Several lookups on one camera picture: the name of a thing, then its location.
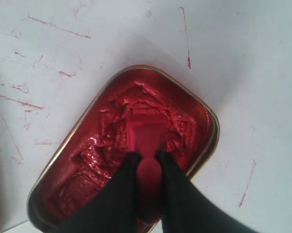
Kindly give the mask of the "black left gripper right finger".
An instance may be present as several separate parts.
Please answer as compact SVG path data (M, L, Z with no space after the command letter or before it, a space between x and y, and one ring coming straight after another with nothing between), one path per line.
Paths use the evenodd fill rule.
M211 203L168 152L157 153L162 167L164 233L242 233L243 225Z

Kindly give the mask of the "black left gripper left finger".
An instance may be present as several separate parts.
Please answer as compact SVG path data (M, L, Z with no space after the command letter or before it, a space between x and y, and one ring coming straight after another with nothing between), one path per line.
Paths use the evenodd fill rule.
M141 156L128 152L121 166L91 200L64 222L51 226L39 220L31 208L31 223L44 233L136 233L136 170Z

